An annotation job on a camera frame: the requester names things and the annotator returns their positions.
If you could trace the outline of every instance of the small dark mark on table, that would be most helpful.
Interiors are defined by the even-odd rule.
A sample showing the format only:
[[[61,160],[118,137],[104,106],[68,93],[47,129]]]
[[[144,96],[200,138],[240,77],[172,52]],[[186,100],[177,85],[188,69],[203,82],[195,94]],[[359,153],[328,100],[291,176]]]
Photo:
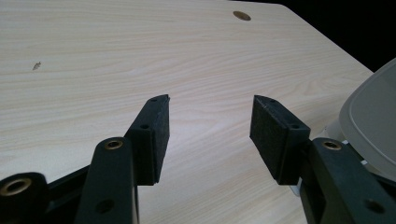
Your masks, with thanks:
[[[41,65],[41,62],[36,63],[35,66],[33,67],[33,70],[35,71],[37,68],[39,68]]]

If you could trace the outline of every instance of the screw hole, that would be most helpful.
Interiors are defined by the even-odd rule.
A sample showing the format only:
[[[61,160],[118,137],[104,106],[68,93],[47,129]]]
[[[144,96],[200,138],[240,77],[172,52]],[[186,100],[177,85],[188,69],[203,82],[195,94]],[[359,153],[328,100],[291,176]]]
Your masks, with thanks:
[[[385,213],[385,208],[373,199],[364,200],[364,206],[375,213]]]
[[[122,142],[120,140],[112,140],[105,144],[105,149],[117,149],[122,146]]]
[[[2,196],[12,196],[15,194],[19,194],[29,188],[29,186],[32,184],[32,180],[30,178],[19,178],[12,180],[8,183],[6,183],[1,189],[0,189],[0,195]]]
[[[341,149],[341,146],[334,142],[324,142],[323,146],[325,146],[327,149],[331,149],[331,150],[340,150]]]
[[[246,14],[245,12],[234,11],[233,14],[234,14],[235,17],[238,18],[239,20],[242,20],[242,21],[251,21],[251,18],[250,18],[249,15]]]
[[[111,199],[107,199],[107,200],[103,200],[103,201],[99,202],[96,205],[95,210],[99,214],[104,214],[104,213],[111,211],[113,209],[113,207],[114,207],[114,201]]]

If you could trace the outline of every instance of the gray plastic cover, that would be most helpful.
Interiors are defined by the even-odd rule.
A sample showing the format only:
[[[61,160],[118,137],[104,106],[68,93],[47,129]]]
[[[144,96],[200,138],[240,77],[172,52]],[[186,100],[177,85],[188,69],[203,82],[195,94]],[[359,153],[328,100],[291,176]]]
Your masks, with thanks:
[[[384,177],[396,180],[396,58],[344,103],[339,121],[347,141]]]

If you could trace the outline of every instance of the metal ring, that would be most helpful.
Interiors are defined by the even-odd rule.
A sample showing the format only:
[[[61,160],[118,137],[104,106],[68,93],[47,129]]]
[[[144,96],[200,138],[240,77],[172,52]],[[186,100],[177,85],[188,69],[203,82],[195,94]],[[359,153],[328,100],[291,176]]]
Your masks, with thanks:
[[[31,184],[32,184],[32,180],[26,177],[9,181],[0,189],[0,195],[12,196],[15,194],[19,194],[24,190],[26,190],[27,188],[29,188]]]

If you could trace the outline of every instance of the black metal bracket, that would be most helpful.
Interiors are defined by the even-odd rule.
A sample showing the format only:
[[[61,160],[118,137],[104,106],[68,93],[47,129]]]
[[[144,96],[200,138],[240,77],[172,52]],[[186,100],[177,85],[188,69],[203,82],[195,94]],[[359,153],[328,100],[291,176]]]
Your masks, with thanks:
[[[328,138],[310,141],[309,132],[281,103],[254,97],[250,138],[279,185],[302,178],[308,223],[395,223],[396,188],[375,179],[350,147]]]
[[[0,181],[0,223],[139,223],[137,186],[160,180],[169,100],[149,99],[124,137],[97,145],[90,166],[50,184],[39,173]]]

